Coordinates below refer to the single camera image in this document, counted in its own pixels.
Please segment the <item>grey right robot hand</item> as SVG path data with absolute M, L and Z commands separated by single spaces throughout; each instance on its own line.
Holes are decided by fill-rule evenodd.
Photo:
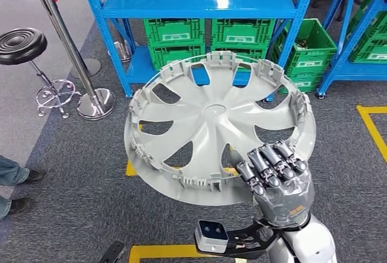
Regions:
M 303 224 L 314 202 L 312 173 L 284 140 L 253 148 L 244 159 L 230 152 L 231 164 L 248 186 L 269 225 L 290 228 Z

